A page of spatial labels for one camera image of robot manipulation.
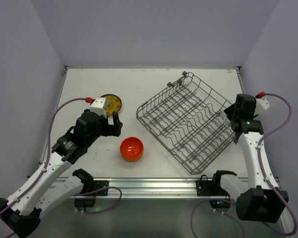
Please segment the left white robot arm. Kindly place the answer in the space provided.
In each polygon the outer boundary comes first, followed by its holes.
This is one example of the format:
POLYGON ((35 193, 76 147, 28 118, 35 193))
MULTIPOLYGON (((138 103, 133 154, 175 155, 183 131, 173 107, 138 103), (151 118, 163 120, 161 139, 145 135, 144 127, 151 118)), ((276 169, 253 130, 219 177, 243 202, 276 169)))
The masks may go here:
POLYGON ((93 177, 83 169, 59 186, 50 188, 55 180, 69 169, 101 136, 120 136, 123 124, 119 115, 108 118, 86 109, 76 124, 61 136, 52 147, 50 157, 8 198, 0 198, 0 218, 20 238, 26 238, 39 226, 41 219, 54 207, 75 195, 95 194, 93 177))

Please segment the grey wire dish rack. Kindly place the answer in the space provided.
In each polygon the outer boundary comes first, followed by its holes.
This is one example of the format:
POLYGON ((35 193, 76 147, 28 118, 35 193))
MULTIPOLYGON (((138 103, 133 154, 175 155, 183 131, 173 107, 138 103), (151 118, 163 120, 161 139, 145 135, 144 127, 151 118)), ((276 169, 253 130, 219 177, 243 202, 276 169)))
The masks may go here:
POLYGON ((191 175, 201 174, 235 134, 224 110, 231 102, 192 72, 146 100, 137 120, 191 175))

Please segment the orange bowl front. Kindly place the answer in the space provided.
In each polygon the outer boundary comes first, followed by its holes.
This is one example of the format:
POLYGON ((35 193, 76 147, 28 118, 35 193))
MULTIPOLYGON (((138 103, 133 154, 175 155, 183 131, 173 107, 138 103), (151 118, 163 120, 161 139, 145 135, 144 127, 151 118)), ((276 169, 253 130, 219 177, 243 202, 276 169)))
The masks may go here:
POLYGON ((141 157, 134 158, 134 159, 124 158, 124 160, 127 161, 127 162, 135 162, 135 161, 138 161, 138 160, 140 160, 140 159, 141 159, 141 157))

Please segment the orange bowl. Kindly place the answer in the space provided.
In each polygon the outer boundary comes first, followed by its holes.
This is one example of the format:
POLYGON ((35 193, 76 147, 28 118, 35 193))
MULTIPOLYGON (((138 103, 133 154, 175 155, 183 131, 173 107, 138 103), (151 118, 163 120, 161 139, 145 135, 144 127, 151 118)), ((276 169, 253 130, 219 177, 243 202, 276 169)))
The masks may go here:
POLYGON ((122 157, 135 158, 144 153, 144 145, 137 137, 127 137, 120 145, 120 153, 122 157))
POLYGON ((134 159, 124 158, 124 160, 127 161, 127 162, 135 162, 135 161, 138 161, 138 160, 140 160, 140 159, 141 159, 141 157, 134 158, 134 159))

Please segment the orange bowl back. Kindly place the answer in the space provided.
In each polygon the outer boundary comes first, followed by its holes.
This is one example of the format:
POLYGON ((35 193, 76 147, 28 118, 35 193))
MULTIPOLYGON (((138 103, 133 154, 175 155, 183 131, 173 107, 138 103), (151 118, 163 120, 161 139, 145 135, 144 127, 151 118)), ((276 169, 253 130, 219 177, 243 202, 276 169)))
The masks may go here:
POLYGON ((144 153, 144 145, 137 137, 127 137, 120 145, 120 153, 122 157, 135 158, 144 153))

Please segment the yellow patterned plate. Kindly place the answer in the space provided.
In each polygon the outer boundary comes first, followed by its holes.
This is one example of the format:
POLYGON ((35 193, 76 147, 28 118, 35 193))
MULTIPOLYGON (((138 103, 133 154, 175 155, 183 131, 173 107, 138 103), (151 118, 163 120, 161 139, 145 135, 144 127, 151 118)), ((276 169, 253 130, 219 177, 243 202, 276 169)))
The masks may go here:
POLYGON ((113 113, 118 113, 121 110, 122 100, 117 95, 105 94, 101 97, 106 98, 107 100, 106 113, 108 117, 112 116, 113 113))

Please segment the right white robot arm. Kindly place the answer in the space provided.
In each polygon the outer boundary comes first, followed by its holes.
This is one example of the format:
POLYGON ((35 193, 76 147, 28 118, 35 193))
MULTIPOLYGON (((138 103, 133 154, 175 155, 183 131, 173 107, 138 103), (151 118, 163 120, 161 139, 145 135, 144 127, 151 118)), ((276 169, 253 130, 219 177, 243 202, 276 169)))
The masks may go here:
POLYGON ((231 171, 218 170, 213 185, 234 200, 240 220, 276 223, 283 210, 288 193, 279 190, 272 175, 263 141, 262 123, 255 117, 268 109, 263 96, 238 94, 235 103, 224 110, 234 132, 234 142, 240 144, 245 159, 248 184, 244 184, 231 171))

